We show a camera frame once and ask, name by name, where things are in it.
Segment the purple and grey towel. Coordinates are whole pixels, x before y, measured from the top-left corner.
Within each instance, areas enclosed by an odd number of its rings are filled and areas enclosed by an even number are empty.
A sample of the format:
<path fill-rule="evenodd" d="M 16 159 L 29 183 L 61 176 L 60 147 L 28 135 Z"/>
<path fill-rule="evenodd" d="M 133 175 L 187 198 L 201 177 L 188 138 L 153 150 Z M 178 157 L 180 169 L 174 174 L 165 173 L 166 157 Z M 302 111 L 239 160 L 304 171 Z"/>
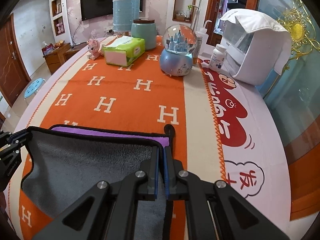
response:
<path fill-rule="evenodd" d="M 110 184 L 143 169 L 155 201 L 138 205 L 135 239 L 169 239 L 173 203 L 165 196 L 163 155 L 172 149 L 175 129 L 164 133 L 123 132 L 85 127 L 28 128 L 32 168 L 23 193 L 50 218 L 57 217 L 100 181 Z"/>

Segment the blue round stool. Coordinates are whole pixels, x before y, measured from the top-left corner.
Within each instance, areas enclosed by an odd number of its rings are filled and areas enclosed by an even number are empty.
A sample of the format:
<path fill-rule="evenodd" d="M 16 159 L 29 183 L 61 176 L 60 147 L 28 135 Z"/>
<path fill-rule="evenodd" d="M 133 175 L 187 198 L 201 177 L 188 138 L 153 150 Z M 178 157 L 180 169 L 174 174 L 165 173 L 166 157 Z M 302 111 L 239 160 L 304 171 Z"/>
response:
<path fill-rule="evenodd" d="M 25 90 L 24 100 L 27 100 L 27 98 L 36 94 L 44 83 L 46 83 L 46 80 L 44 78 L 38 78 L 35 81 L 33 81 Z"/>

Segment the brown wooden door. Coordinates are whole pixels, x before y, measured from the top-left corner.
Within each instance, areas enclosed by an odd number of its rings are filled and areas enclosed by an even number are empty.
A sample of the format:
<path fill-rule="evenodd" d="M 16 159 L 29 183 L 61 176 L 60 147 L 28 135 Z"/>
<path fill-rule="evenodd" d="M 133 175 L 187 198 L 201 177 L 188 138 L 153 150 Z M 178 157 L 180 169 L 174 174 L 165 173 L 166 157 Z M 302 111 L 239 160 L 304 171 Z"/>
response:
<path fill-rule="evenodd" d="M 1 28 L 0 60 L 1 93 L 9 106 L 13 106 L 31 78 L 23 63 L 14 28 L 14 15 Z"/>

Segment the wooden tv cabinet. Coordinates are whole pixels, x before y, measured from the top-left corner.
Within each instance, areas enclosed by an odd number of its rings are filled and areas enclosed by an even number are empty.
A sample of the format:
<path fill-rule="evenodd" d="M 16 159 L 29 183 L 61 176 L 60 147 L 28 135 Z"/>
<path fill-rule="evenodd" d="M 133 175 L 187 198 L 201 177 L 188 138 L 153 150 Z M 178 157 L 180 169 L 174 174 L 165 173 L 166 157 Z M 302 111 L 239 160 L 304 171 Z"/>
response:
<path fill-rule="evenodd" d="M 66 61 L 87 46 L 86 43 L 71 46 L 70 43 L 65 43 L 61 47 L 54 49 L 43 58 L 46 61 L 47 67 L 51 74 L 54 74 Z"/>

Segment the red snack box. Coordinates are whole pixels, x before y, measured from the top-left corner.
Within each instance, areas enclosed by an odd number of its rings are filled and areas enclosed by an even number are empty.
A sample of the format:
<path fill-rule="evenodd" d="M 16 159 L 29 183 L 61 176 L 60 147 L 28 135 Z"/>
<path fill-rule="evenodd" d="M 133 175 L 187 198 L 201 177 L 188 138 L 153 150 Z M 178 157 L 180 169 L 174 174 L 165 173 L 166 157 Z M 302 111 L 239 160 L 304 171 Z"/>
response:
<path fill-rule="evenodd" d="M 52 43 L 47 44 L 46 42 L 43 43 L 42 47 L 42 53 L 44 56 L 50 54 L 52 51 L 54 51 L 54 45 Z"/>

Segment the pink toy figurine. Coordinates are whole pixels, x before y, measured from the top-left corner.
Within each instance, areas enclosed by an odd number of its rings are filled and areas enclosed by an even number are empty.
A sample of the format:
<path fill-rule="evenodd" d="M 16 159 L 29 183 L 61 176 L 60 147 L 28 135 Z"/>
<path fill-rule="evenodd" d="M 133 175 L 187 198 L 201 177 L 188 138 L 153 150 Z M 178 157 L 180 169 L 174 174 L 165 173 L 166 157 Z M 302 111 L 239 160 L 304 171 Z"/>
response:
<path fill-rule="evenodd" d="M 88 59 L 96 60 L 98 57 L 103 56 L 103 52 L 100 48 L 100 42 L 96 39 L 90 38 L 87 41 Z"/>

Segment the orange H-pattern blanket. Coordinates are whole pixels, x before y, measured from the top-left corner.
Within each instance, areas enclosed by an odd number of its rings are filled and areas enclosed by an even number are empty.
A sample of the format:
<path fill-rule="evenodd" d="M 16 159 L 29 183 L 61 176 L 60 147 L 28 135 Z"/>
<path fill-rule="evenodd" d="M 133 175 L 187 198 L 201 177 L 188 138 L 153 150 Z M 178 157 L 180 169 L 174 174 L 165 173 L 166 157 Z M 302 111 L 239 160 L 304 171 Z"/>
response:
<path fill-rule="evenodd" d="M 44 84 L 16 129 L 55 124 L 118 131 L 161 133 L 174 126 L 174 157 L 202 180 L 225 179 L 222 126 L 217 107 L 220 79 L 204 65 L 183 77 L 165 75 L 159 66 L 161 43 L 133 65 L 89 60 L 78 52 Z"/>

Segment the green tissue box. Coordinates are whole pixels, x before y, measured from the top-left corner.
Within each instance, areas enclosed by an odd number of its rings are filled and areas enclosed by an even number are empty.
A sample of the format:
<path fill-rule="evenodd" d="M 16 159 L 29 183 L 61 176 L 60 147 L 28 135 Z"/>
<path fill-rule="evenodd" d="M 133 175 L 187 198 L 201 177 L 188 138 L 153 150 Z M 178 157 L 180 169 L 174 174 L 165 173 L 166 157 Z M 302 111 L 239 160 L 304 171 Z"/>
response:
<path fill-rule="evenodd" d="M 116 38 L 101 47 L 107 64 L 128 67 L 145 52 L 145 40 L 129 36 Z"/>

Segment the white pill bottle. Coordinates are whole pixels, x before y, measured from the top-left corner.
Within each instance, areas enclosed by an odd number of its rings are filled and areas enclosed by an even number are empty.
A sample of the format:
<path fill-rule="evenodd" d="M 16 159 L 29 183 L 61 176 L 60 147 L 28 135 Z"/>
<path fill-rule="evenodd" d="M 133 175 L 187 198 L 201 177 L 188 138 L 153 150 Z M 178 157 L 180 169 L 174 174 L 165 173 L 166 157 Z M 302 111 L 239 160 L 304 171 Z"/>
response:
<path fill-rule="evenodd" d="M 212 52 L 209 62 L 209 69 L 218 71 L 222 68 L 224 59 L 226 57 L 227 48 L 223 45 L 217 44 Z"/>

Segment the light blue lamp shade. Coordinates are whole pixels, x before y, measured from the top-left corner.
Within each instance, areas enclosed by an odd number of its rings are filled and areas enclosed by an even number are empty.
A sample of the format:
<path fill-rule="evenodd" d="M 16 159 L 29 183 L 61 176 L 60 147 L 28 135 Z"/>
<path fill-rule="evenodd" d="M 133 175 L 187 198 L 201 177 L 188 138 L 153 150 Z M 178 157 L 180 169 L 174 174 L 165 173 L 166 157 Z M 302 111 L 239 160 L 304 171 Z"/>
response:
<path fill-rule="evenodd" d="M 129 36 L 133 20 L 139 18 L 140 0 L 113 0 L 113 30 Z"/>

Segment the mint green ceramic jar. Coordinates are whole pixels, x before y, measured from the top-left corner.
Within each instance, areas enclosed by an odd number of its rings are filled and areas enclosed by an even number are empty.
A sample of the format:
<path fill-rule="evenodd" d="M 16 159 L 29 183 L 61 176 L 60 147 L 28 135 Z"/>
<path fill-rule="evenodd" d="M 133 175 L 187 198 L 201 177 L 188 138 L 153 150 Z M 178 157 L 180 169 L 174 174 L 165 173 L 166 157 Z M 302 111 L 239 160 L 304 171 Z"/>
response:
<path fill-rule="evenodd" d="M 131 36 L 134 38 L 144 39 L 146 50 L 156 48 L 157 29 L 155 20 L 150 20 L 146 18 L 133 20 L 131 26 Z"/>

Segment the white appliance with cloth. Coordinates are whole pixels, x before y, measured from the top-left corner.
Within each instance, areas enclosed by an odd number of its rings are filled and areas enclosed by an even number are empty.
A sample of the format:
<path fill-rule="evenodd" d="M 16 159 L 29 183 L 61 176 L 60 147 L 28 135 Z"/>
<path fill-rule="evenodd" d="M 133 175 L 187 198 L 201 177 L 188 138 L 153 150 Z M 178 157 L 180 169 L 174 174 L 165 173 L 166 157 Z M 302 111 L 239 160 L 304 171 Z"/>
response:
<path fill-rule="evenodd" d="M 231 9 L 220 19 L 224 30 L 221 45 L 226 47 L 225 67 L 231 76 L 259 86 L 274 70 L 279 76 L 291 55 L 290 33 L 263 12 Z"/>

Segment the blue castle snow globe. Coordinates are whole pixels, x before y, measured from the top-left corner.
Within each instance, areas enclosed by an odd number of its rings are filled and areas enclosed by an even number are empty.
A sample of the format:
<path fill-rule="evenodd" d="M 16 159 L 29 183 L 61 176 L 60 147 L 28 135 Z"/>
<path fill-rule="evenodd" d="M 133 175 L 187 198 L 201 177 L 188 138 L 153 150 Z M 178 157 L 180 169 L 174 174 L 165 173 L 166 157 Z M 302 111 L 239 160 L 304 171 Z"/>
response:
<path fill-rule="evenodd" d="M 172 25 L 166 29 L 162 42 L 161 70 L 168 76 L 188 75 L 193 67 L 193 51 L 197 47 L 193 29 L 183 24 Z"/>

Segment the white squeeze bottle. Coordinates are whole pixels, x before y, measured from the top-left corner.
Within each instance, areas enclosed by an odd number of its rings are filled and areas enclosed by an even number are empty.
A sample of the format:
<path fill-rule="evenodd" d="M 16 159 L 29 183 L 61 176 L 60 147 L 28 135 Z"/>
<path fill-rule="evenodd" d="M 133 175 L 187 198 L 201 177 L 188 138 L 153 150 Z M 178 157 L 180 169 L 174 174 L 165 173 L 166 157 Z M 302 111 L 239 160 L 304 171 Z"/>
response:
<path fill-rule="evenodd" d="M 197 36 L 197 45 L 198 45 L 198 55 L 202 54 L 204 52 L 204 48 L 206 46 L 207 40 L 209 35 L 207 34 L 207 24 L 212 23 L 211 20 L 206 20 L 204 25 L 196 31 L 196 36 Z"/>

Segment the white wall shelf unit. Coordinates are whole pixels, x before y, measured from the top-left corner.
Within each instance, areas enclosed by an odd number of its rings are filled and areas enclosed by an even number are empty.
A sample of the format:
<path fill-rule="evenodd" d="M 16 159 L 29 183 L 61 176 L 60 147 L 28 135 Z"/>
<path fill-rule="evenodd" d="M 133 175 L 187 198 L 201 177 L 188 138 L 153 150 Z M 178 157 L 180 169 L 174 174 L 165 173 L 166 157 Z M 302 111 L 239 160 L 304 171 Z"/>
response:
<path fill-rule="evenodd" d="M 71 33 L 68 24 L 67 0 L 49 0 L 50 19 L 55 42 L 64 40 L 71 43 Z"/>

